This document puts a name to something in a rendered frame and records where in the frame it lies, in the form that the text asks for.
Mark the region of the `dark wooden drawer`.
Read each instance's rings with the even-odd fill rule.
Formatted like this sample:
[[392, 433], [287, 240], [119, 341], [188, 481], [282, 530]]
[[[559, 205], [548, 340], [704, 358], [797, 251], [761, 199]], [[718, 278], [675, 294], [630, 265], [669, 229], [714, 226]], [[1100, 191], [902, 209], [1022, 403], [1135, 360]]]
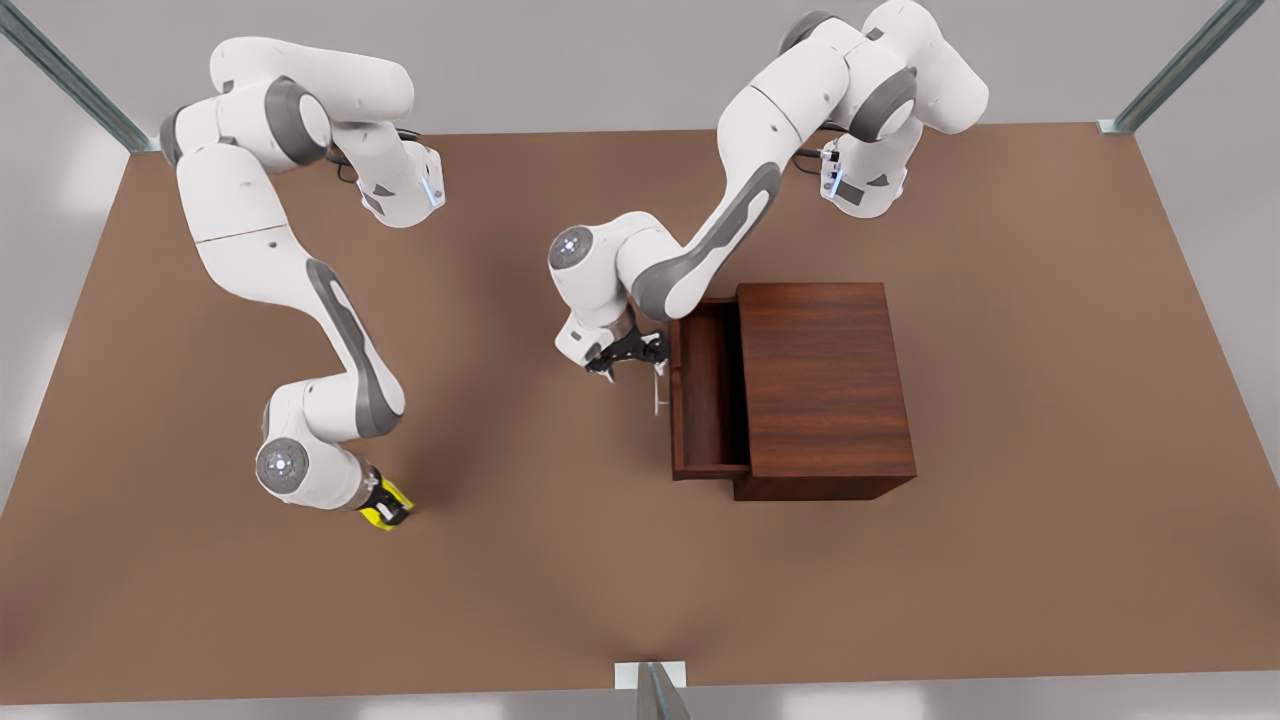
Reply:
[[709, 299], [669, 324], [669, 418], [676, 480], [741, 482], [750, 471], [736, 299]]

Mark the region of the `dark wooden cabinet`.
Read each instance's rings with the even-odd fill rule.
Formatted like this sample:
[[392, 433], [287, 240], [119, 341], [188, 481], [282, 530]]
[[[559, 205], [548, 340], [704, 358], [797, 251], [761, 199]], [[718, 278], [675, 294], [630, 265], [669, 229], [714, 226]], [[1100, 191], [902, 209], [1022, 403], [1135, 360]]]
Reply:
[[742, 283], [737, 501], [872, 500], [916, 475], [881, 283]]

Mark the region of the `silver frame post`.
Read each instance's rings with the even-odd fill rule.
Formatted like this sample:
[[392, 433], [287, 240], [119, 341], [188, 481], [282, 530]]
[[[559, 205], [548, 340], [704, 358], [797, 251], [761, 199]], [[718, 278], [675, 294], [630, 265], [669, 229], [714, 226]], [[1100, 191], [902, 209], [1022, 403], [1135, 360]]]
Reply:
[[1263, 4], [1265, 0], [1224, 0], [1115, 118], [1096, 122], [1100, 133], [1134, 135]]
[[147, 136], [12, 0], [0, 0], [0, 35], [125, 150], [159, 151], [157, 140]]
[[635, 720], [691, 720], [680, 694], [686, 687], [685, 661], [614, 664], [614, 688], [635, 691]]

